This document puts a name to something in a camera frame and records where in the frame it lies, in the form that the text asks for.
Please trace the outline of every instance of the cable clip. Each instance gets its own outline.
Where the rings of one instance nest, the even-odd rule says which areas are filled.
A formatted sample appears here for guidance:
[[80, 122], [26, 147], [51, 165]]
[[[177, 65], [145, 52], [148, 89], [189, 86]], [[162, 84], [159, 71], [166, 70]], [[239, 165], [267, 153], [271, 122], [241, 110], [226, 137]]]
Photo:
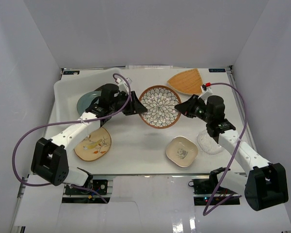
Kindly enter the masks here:
[[86, 122], [83, 120], [82, 117], [80, 117], [80, 122], [81, 122], [81, 124], [86, 124]]

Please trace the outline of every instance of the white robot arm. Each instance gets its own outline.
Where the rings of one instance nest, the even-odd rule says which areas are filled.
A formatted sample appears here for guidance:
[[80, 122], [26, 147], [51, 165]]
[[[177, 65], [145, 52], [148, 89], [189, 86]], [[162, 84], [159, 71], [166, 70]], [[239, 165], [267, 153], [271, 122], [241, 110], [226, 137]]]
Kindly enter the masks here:
[[[236, 128], [225, 119], [224, 101], [212, 95], [211, 84], [202, 85], [202, 94], [192, 95], [189, 100], [175, 108], [189, 118], [198, 117], [206, 122], [207, 132], [231, 155], [239, 142]], [[240, 141], [235, 154], [236, 161], [244, 169], [247, 177], [227, 171], [220, 186], [245, 196], [252, 209], [258, 211], [288, 201], [286, 171], [277, 163], [272, 164], [260, 156], [246, 142]], [[224, 175], [225, 168], [210, 173], [213, 187]]]
[[40, 138], [38, 140], [32, 159], [32, 172], [55, 186], [61, 183], [84, 186], [91, 180], [90, 173], [68, 166], [67, 154], [91, 132], [107, 122], [114, 112], [122, 111], [123, 114], [129, 116], [147, 111], [139, 102], [134, 91], [131, 91], [128, 100], [129, 88], [123, 80], [116, 79], [115, 81], [117, 85], [109, 83], [101, 87], [98, 102], [96, 99], [92, 101], [77, 120], [80, 122], [69, 126], [51, 139]]

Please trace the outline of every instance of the plate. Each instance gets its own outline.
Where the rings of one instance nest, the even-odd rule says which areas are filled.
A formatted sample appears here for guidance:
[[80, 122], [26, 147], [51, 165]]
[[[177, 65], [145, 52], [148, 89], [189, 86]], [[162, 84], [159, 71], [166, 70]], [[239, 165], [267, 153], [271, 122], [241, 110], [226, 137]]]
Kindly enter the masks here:
[[77, 103], [77, 111], [81, 116], [89, 107], [92, 101], [101, 95], [101, 91], [91, 91], [81, 96]]
[[197, 146], [189, 139], [175, 137], [166, 147], [167, 157], [180, 167], [188, 167], [198, 155]]
[[223, 147], [209, 136], [207, 130], [204, 130], [197, 135], [197, 142], [201, 149], [207, 154], [218, 154], [224, 150]]
[[176, 91], [192, 95], [200, 95], [202, 93], [201, 85], [203, 84], [202, 77], [200, 76], [198, 69], [190, 69], [179, 74], [176, 74], [167, 83]]
[[174, 125], [181, 113], [175, 105], [181, 103], [178, 94], [167, 86], [156, 85], [147, 88], [139, 97], [139, 101], [147, 108], [140, 114], [141, 119], [156, 129], [166, 129]]
[[105, 155], [111, 147], [111, 136], [105, 128], [99, 128], [81, 141], [74, 152], [84, 161], [94, 161]]

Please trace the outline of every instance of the floral pattern plate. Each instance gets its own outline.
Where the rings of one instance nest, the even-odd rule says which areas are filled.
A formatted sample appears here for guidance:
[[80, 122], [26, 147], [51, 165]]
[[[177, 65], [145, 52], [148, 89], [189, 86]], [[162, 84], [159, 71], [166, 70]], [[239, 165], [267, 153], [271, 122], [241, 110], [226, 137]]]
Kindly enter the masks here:
[[140, 114], [141, 119], [153, 128], [166, 129], [180, 118], [181, 113], [175, 109], [175, 105], [181, 103], [180, 97], [167, 86], [149, 87], [139, 101], [147, 108], [146, 113]]
[[100, 127], [81, 141], [74, 152], [84, 161], [94, 161], [105, 155], [111, 147], [111, 136], [109, 132]]

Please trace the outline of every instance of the white enclosure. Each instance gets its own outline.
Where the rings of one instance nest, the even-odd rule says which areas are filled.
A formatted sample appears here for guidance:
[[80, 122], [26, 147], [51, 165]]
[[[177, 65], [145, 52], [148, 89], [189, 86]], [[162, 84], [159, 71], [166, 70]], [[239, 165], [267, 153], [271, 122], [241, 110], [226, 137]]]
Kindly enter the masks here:
[[[233, 65], [259, 153], [286, 168], [291, 221], [291, 0], [0, 0], [0, 233], [19, 189], [12, 150], [47, 122], [60, 68], [125, 65]], [[24, 177], [41, 134], [17, 154]]]

